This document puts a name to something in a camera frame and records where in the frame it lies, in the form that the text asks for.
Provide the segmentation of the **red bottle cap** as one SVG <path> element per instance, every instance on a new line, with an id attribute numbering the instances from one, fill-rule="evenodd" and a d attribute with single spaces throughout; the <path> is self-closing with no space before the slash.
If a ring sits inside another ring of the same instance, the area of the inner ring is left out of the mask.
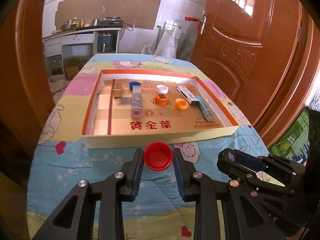
<path id="1" fill-rule="evenodd" d="M 156 172 L 166 170 L 172 163 L 173 150 L 163 142 L 153 142 L 146 146 L 143 159 L 146 166 Z"/>

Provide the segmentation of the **teal lighter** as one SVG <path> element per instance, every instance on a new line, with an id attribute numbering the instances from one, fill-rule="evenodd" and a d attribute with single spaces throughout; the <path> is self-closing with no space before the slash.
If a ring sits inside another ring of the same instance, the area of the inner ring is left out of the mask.
<path id="1" fill-rule="evenodd" d="M 214 116 L 212 115 L 209 107 L 206 105 L 203 97 L 197 95 L 196 98 L 198 100 L 199 108 L 202 111 L 202 113 L 204 114 L 205 119 L 207 121 L 213 121 L 214 120 Z"/>

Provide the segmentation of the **white Hello Kitty case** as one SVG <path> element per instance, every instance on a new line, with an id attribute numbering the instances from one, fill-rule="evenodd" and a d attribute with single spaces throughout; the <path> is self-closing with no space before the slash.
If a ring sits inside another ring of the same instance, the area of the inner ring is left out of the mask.
<path id="1" fill-rule="evenodd" d="M 190 105 L 198 105 L 197 97 L 185 86 L 177 86 L 177 91 L 184 97 Z"/>

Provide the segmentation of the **white bottle cap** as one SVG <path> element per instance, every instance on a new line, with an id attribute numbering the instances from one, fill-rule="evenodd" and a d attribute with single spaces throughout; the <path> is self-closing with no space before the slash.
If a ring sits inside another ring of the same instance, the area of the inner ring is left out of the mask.
<path id="1" fill-rule="evenodd" d="M 169 91 L 169 87 L 166 85 L 157 85 L 156 86 L 157 93 L 167 94 L 168 91 Z"/>

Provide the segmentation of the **gold rectangular box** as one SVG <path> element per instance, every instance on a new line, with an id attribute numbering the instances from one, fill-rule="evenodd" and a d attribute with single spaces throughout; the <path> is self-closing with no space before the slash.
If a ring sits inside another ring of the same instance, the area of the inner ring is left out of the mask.
<path id="1" fill-rule="evenodd" d="M 115 81 L 113 85 L 113 97 L 120 98 L 122 95 L 122 86 L 120 81 Z"/>

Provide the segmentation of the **blue bottle cap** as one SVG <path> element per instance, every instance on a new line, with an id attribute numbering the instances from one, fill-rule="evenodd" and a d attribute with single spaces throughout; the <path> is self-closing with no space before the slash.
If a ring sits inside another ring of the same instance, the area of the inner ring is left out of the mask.
<path id="1" fill-rule="evenodd" d="M 129 83 L 129 89 L 130 89 L 130 90 L 133 90 L 133 87 L 134 87 L 134 86 L 141 86 L 141 83 L 138 82 L 138 81 L 131 81 L 131 82 Z"/>

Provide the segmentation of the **green cardboard box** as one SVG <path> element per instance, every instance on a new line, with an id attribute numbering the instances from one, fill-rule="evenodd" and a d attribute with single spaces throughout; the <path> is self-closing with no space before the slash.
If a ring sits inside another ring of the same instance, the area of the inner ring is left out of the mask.
<path id="1" fill-rule="evenodd" d="M 304 164 L 310 150 L 308 134 L 309 115 L 304 109 L 291 127 L 268 149 L 268 151 L 273 155 Z"/>

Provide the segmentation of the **orange rimmed cardboard tray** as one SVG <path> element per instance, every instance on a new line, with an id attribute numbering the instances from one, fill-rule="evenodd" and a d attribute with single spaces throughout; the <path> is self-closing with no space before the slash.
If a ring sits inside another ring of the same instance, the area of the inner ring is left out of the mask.
<path id="1" fill-rule="evenodd" d="M 113 85 L 120 81 L 122 95 L 113 97 Z M 131 117 L 131 81 L 142 88 L 142 116 Z M 156 86 L 166 85 L 167 105 L 155 103 Z M 203 97 L 213 121 L 207 121 L 198 105 L 185 111 L 175 107 L 183 98 L 177 86 L 187 87 Z M 209 83 L 189 74 L 142 69 L 103 69 L 98 75 L 82 127 L 82 140 L 87 148 L 122 148 L 146 146 L 160 141 L 176 144 L 232 135 L 239 127 L 229 110 L 210 89 Z"/>

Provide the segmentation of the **white hanging sack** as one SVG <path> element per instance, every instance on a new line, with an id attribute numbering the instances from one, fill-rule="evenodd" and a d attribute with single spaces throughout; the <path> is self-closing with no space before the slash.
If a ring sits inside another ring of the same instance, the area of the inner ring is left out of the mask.
<path id="1" fill-rule="evenodd" d="M 171 30 L 164 30 L 154 55 L 176 58 L 180 36 L 181 30 L 178 27 L 173 27 Z"/>

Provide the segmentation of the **brown wooden door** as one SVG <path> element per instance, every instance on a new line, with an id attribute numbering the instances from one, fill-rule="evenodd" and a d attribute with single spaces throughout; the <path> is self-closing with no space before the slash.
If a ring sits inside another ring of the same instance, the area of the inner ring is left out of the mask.
<path id="1" fill-rule="evenodd" d="M 319 31 L 299 0 L 207 0 L 191 61 L 244 113 L 266 146 L 305 106 Z"/>

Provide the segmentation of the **teal air fryer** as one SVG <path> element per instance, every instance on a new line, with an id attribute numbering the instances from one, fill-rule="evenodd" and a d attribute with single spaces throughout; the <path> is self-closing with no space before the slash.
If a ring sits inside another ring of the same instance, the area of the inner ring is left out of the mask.
<path id="1" fill-rule="evenodd" d="M 100 33 L 98 35 L 97 52 L 114 53 L 116 51 L 115 33 Z"/>

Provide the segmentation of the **grey kitchen counter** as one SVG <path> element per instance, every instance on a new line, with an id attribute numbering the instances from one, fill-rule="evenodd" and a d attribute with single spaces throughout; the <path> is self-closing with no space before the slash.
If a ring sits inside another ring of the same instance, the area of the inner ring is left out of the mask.
<path id="1" fill-rule="evenodd" d="M 118 52 L 123 28 L 84 28 L 42 39 L 46 73 L 51 81 L 71 80 L 97 52 L 98 35 L 115 33 Z"/>

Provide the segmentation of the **black gas stove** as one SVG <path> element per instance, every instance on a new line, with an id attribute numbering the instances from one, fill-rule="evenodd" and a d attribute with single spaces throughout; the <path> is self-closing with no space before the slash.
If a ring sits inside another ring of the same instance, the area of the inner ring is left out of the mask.
<path id="1" fill-rule="evenodd" d="M 124 20 L 121 17 L 107 17 L 98 21 L 98 27 L 101 28 L 121 28 Z"/>

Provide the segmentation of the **left wooden door frame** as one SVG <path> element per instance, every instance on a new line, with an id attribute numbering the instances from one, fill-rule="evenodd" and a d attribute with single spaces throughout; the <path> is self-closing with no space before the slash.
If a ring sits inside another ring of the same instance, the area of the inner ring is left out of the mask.
<path id="1" fill-rule="evenodd" d="M 55 106 L 44 66 L 44 0 L 1 0 L 1 172 L 29 176 L 40 134 Z"/>

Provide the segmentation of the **cardboard wall sheets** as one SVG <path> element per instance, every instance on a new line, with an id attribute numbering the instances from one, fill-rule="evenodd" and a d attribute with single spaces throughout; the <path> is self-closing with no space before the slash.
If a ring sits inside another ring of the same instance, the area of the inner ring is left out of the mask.
<path id="1" fill-rule="evenodd" d="M 161 0 L 64 0 L 58 3 L 55 26 L 59 30 L 67 20 L 77 18 L 84 22 L 112 16 L 121 17 L 134 28 L 152 30 Z"/>

